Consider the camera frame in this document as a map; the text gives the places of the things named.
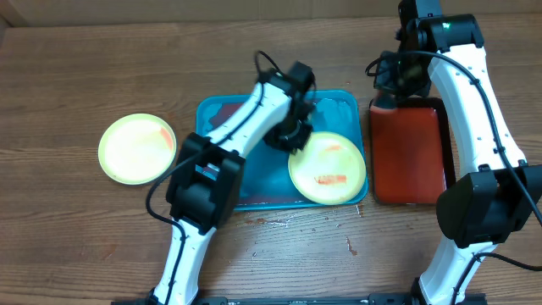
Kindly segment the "dark teal sponge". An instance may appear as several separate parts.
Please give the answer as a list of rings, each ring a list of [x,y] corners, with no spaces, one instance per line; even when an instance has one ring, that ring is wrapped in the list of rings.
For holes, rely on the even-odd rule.
[[[382,114],[394,112],[396,109],[397,101],[395,100],[395,97],[387,93],[379,94],[374,97],[369,106],[371,112]]]

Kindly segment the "black tray with red water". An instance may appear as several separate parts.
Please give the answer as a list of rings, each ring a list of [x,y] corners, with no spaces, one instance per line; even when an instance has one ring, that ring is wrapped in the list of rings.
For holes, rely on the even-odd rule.
[[[456,181],[444,103],[409,97],[391,113],[369,110],[373,194],[380,204],[428,204]]]

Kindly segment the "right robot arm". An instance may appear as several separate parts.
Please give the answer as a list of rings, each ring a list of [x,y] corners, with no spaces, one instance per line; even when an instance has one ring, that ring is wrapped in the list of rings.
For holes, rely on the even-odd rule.
[[[373,109],[389,112],[435,87],[456,139],[461,178],[436,203],[442,232],[428,268],[414,280],[405,304],[483,304],[466,293],[479,265],[496,247],[540,216],[541,168],[529,165],[496,100],[484,37],[471,14],[445,15],[437,1],[402,0],[396,52],[367,68],[378,96]]]

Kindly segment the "yellow-green plate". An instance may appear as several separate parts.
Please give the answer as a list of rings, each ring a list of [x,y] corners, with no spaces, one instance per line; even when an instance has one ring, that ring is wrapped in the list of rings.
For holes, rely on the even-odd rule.
[[[352,200],[365,186],[365,159],[346,137],[314,132],[306,146],[291,154],[288,171],[293,185],[308,200],[338,205]]]
[[[165,174],[176,153],[174,130],[152,114],[130,114],[116,120],[104,131],[97,149],[103,172],[129,186],[143,185]]]

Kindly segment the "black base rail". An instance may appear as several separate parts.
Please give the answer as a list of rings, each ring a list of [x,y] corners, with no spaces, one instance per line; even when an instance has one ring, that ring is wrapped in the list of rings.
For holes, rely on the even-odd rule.
[[[113,301],[115,305],[144,305],[159,304],[151,301],[151,297],[131,301]],[[422,304],[407,293],[373,293],[367,297],[319,297],[319,298],[255,298],[229,300],[226,297],[197,297],[191,305],[407,305]],[[484,294],[467,296],[465,305],[487,305]]]

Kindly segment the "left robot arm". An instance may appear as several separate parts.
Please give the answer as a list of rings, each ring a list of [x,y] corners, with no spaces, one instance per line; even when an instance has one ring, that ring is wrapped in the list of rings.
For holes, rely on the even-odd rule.
[[[172,227],[169,254],[160,282],[147,304],[191,304],[214,233],[239,201],[246,157],[260,142],[287,153],[302,150],[312,133],[313,111],[305,96],[315,84],[312,68],[296,62],[286,73],[259,71],[249,98],[223,124],[205,136],[189,134],[177,164],[152,185],[169,183],[168,217],[147,212]]]

